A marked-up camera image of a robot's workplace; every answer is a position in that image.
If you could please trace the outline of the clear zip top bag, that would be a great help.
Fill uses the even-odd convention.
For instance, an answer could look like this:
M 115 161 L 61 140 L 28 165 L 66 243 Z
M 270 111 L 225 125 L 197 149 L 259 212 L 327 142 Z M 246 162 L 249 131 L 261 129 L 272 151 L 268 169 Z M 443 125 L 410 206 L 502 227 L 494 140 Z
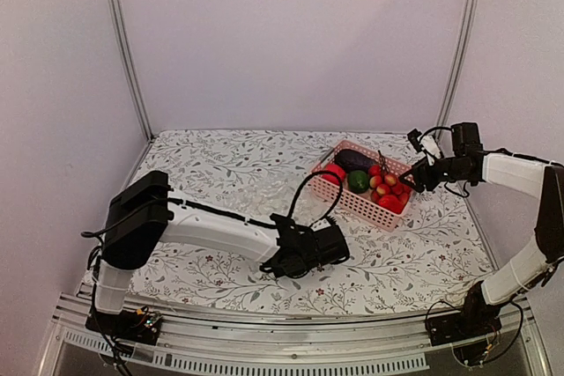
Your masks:
M 226 195 L 223 205 L 242 215 L 270 222 L 272 213 L 286 216 L 290 211 L 297 188 L 305 175 L 267 177 L 249 183 Z M 301 225 L 313 224 L 329 208 L 330 203 L 311 193 L 309 186 L 301 190 L 293 209 L 292 219 Z

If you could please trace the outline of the pink plastic basket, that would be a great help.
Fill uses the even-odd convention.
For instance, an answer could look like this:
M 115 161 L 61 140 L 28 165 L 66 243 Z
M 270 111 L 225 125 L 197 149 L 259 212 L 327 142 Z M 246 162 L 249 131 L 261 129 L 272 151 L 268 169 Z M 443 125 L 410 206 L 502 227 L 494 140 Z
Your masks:
M 342 140 L 312 169 L 313 194 L 388 232 L 410 209 L 413 191 L 399 176 L 411 168 L 353 141 Z

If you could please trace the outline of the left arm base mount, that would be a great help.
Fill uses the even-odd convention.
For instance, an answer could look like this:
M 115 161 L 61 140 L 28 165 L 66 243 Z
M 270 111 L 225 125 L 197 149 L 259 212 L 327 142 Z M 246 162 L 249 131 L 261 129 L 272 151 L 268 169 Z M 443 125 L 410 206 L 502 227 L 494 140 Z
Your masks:
M 122 310 L 119 314 L 107 314 L 93 309 L 85 327 L 105 336 L 110 341 L 130 341 L 155 346 L 160 337 L 162 315 L 146 306 L 136 311 Z

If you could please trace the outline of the dark purple eggplant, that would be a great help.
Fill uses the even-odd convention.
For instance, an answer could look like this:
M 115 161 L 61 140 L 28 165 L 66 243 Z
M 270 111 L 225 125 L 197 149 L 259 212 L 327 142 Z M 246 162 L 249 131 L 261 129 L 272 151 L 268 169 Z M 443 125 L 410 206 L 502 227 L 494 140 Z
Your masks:
M 367 173 L 370 167 L 376 165 L 376 161 L 359 151 L 343 149 L 335 155 L 334 164 L 340 166 L 346 173 L 357 170 Z

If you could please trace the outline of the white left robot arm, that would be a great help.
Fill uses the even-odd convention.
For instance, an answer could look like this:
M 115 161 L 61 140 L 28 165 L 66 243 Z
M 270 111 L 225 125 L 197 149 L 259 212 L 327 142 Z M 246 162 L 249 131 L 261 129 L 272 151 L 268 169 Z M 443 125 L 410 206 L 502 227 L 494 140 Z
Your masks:
M 310 270 L 350 258 L 345 236 L 328 213 L 318 224 L 300 225 L 293 212 L 273 213 L 263 222 L 197 203 L 173 189 L 168 175 L 150 171 L 109 203 L 101 238 L 93 305 L 98 323 L 124 335 L 131 318 L 123 310 L 133 274 L 146 265 L 158 243 L 179 243 L 241 255 L 274 277 L 300 278 Z

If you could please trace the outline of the green avocado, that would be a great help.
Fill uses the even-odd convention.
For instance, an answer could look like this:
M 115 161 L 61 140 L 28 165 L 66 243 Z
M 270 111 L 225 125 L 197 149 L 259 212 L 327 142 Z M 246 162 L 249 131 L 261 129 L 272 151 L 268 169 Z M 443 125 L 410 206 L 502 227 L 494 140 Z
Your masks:
M 347 175 L 348 188 L 354 194 L 363 194 L 370 189 L 369 177 L 362 170 L 351 171 Z

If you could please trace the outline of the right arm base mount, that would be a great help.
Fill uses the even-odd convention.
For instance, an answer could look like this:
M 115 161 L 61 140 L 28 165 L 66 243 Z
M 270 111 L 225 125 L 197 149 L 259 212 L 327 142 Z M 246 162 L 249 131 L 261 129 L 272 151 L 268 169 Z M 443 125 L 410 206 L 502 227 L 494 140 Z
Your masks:
M 454 312 L 431 315 L 434 306 L 439 304 L 450 307 Z M 478 311 L 474 313 L 466 306 L 458 309 L 446 301 L 437 301 L 427 310 L 424 319 L 425 330 L 432 346 L 460 343 L 481 337 L 481 341 L 455 347 L 454 356 L 460 364 L 468 367 L 483 365 L 499 336 L 500 310 L 499 306 L 478 306 Z

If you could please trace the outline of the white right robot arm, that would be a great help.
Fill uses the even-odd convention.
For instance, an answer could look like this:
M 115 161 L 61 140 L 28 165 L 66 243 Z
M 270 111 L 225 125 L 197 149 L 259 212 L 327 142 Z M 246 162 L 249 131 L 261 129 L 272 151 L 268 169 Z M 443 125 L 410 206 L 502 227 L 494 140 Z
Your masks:
M 442 154 L 431 129 L 408 133 L 410 144 L 424 157 L 400 175 L 401 182 L 418 193 L 432 191 L 441 183 L 462 181 L 475 187 L 484 182 L 538 200 L 538 218 L 530 241 L 465 296 L 456 330 L 464 337 L 474 337 L 516 294 L 546 285 L 563 262 L 563 166 L 505 149 L 488 151 L 475 122 L 453 124 L 447 131 L 453 151 L 450 157 Z

